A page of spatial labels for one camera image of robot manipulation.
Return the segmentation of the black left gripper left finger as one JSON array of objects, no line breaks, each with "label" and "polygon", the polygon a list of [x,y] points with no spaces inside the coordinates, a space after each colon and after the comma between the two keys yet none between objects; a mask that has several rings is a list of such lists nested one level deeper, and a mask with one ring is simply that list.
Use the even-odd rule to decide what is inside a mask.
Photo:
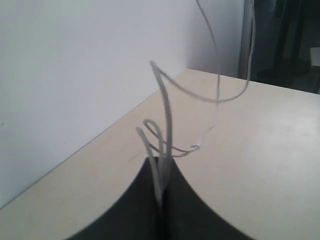
[{"label": "black left gripper left finger", "polygon": [[151,167],[146,158],[120,198],[100,217],[69,240],[161,240],[159,208]]}]

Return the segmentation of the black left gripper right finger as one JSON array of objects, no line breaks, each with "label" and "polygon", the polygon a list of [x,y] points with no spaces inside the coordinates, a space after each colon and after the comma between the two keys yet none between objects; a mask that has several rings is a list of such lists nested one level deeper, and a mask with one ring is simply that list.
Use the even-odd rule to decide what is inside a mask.
[{"label": "black left gripper right finger", "polygon": [[162,240],[249,240],[213,211],[189,185],[176,162],[162,197]]}]

